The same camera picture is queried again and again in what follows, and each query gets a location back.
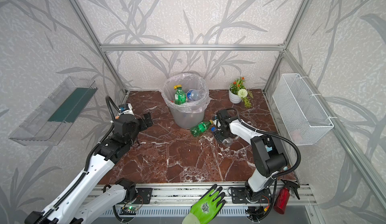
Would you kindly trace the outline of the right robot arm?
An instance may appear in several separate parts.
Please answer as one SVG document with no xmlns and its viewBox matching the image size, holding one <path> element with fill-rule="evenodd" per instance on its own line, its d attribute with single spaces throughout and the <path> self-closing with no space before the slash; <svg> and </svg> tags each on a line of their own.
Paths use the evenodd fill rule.
<svg viewBox="0 0 386 224">
<path fill-rule="evenodd" d="M 255 170 L 246 181 L 244 193 L 234 203 L 257 203 L 262 196 L 270 196 L 269 188 L 278 177 L 294 172 L 301 163 L 299 148 L 291 140 L 276 133 L 260 130 L 242 120 L 234 108 L 226 108 L 216 112 L 213 117 L 215 139 L 224 144 L 227 140 L 238 136 L 247 142 L 253 153 Z M 295 164 L 284 170 L 289 163 L 283 143 L 289 144 L 297 155 Z"/>
</svg>

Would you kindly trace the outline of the clear bottle large blue label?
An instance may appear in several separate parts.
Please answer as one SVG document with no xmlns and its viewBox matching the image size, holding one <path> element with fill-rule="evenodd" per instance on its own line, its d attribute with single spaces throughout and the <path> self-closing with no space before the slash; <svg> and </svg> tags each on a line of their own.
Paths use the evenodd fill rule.
<svg viewBox="0 0 386 224">
<path fill-rule="evenodd" d="M 202 89 L 191 89 L 187 92 L 188 101 L 198 101 L 205 97 L 206 92 Z"/>
</svg>

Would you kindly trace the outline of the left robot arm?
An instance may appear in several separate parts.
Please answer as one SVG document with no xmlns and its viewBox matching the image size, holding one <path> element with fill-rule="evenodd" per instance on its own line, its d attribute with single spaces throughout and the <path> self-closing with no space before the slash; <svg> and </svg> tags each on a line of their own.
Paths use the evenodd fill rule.
<svg viewBox="0 0 386 224">
<path fill-rule="evenodd" d="M 120 159 L 131 149 L 138 134 L 153 125 L 150 113 L 137 119 L 132 113 L 113 121 L 112 135 L 90 151 L 84 169 L 43 211 L 33 211 L 26 224 L 90 224 L 112 206 L 137 199 L 136 184 L 121 178 L 102 195 L 84 204 L 85 199 Z"/>
</svg>

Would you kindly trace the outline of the green bottle yellow cap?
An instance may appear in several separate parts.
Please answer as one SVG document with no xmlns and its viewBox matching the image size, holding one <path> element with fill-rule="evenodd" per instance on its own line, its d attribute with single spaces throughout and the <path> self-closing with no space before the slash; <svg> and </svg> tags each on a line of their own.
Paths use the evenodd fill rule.
<svg viewBox="0 0 386 224">
<path fill-rule="evenodd" d="M 194 137 L 198 137 L 201 134 L 203 134 L 204 132 L 206 132 L 207 130 L 209 130 L 212 125 L 213 125 L 213 121 L 212 120 L 209 120 L 209 121 L 206 121 L 206 122 L 201 122 L 197 126 L 191 128 L 190 129 L 190 133 Z"/>
<path fill-rule="evenodd" d="M 187 102 L 187 96 L 186 96 L 186 93 L 183 91 L 182 86 L 180 84 L 175 85 L 174 89 L 176 91 L 174 103 L 177 105 L 181 105 L 181 104 L 186 103 Z"/>
</svg>

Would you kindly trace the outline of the clear bottle small blue label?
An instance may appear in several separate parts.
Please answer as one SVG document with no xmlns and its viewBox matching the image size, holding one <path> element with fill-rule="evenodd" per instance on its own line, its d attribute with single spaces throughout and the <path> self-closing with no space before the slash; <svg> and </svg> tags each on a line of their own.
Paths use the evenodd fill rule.
<svg viewBox="0 0 386 224">
<path fill-rule="evenodd" d="M 215 140 L 219 144 L 222 144 L 225 147 L 230 147 L 233 144 L 233 139 L 231 138 L 231 132 L 229 130 L 221 130 L 216 127 L 212 127 L 211 131 Z"/>
</svg>

